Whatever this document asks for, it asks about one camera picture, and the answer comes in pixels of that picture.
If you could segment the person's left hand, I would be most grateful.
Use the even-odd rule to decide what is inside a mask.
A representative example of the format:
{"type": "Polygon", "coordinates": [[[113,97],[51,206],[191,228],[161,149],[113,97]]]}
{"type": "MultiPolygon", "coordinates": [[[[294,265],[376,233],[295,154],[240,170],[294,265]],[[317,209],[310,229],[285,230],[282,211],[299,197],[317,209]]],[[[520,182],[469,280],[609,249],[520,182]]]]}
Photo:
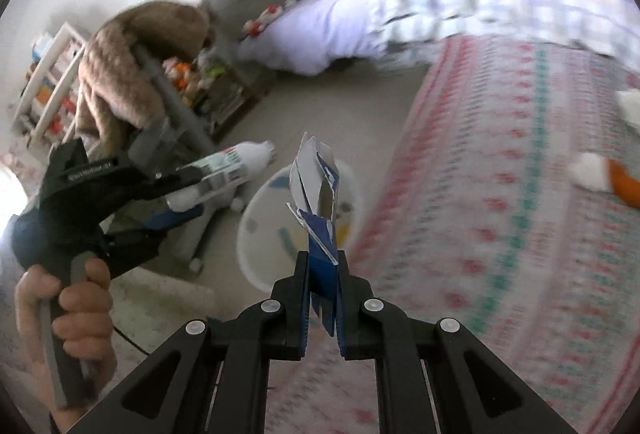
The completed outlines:
{"type": "Polygon", "coordinates": [[[26,350],[27,364],[37,382],[39,398],[61,433],[72,428],[86,410],[55,406],[49,365],[41,341],[40,303],[53,299],[60,304],[64,314],[53,321],[51,331],[62,341],[67,355],[88,362],[98,391],[111,382],[117,367],[110,316],[113,299],[108,292],[110,271],[99,259],[88,260],[85,271],[84,281],[64,288],[58,278],[42,266],[34,265],[27,269],[15,288],[16,327],[26,350]]]}

